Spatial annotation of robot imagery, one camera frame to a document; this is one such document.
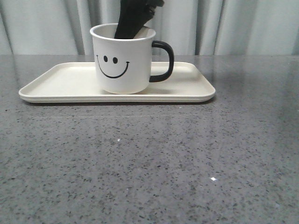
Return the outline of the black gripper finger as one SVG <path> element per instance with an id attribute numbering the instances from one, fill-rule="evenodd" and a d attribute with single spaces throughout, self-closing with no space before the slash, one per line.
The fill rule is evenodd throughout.
<path id="1" fill-rule="evenodd" d="M 121 0 L 120 17 L 115 39 L 133 39 L 140 29 L 155 15 L 163 0 Z"/>

